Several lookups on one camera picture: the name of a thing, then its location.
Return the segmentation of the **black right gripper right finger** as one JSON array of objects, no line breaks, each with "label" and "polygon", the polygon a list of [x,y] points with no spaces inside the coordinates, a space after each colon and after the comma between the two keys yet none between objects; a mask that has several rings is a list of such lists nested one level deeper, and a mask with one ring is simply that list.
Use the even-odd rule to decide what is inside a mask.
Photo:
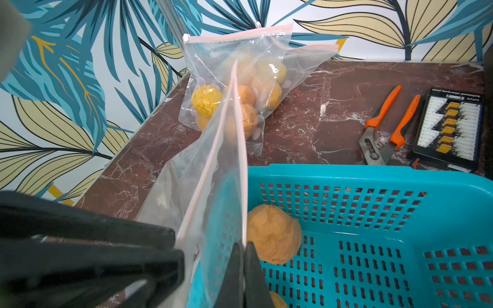
[{"label": "black right gripper right finger", "polygon": [[246,245],[244,275],[244,307],[274,308],[275,305],[265,281],[263,269],[253,242],[248,242]]}]

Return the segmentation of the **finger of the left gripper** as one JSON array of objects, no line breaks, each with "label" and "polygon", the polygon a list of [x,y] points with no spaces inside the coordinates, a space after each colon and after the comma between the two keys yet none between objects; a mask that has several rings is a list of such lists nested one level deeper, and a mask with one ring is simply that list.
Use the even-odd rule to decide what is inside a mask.
[{"label": "finger of the left gripper", "polygon": [[184,280],[166,227],[1,193],[1,306],[96,307],[133,283],[124,307],[157,307]]}]

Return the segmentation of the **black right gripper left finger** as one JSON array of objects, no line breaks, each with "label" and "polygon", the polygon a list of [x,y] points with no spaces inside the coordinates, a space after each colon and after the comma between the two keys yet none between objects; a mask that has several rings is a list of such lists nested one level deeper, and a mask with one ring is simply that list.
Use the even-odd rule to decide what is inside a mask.
[{"label": "black right gripper left finger", "polygon": [[244,248],[234,244],[215,308],[242,308],[244,304]]}]

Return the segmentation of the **clear dotted bag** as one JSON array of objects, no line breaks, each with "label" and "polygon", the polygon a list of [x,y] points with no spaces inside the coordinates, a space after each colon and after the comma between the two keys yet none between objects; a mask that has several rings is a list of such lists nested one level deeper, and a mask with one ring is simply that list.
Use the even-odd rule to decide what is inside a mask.
[{"label": "clear dotted bag", "polygon": [[[198,114],[192,107],[191,97],[197,88],[212,85],[227,94],[239,84],[249,86],[255,63],[268,56],[284,56],[293,33],[291,25],[256,28],[216,37],[185,34],[184,56],[190,71],[184,100],[178,120],[185,126],[204,131],[211,118]],[[238,101],[238,90],[233,93]],[[241,104],[246,150],[260,155],[264,144],[265,118],[251,105]]]},{"label": "clear dotted bag", "polygon": [[175,231],[184,280],[163,307],[213,307],[235,244],[245,244],[247,151],[238,66],[201,136],[165,165],[137,220]]}]

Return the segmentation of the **teal plastic basket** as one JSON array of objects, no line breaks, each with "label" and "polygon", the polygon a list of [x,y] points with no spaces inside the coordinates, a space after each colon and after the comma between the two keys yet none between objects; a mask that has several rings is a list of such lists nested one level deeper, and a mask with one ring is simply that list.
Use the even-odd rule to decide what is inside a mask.
[{"label": "teal plastic basket", "polygon": [[300,223],[295,256],[261,263],[289,307],[491,307],[492,181],[409,167],[272,164],[247,209]]}]

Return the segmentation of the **potato orange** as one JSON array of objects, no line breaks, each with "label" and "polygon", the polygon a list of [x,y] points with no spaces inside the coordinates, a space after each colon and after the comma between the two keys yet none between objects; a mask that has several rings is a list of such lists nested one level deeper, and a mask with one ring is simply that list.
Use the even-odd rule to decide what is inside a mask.
[{"label": "potato orange", "polygon": [[255,94],[254,91],[247,85],[238,85],[238,97],[240,103],[243,105],[255,105]]}]

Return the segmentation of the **clear zipper bag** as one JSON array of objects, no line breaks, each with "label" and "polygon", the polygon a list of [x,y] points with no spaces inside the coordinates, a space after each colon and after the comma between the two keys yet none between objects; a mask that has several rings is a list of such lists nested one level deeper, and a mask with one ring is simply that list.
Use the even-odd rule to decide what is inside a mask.
[{"label": "clear zipper bag", "polygon": [[256,98],[255,108],[267,118],[288,93],[302,84],[322,63],[338,53],[337,44],[288,48],[284,56],[258,60],[249,80]]}]

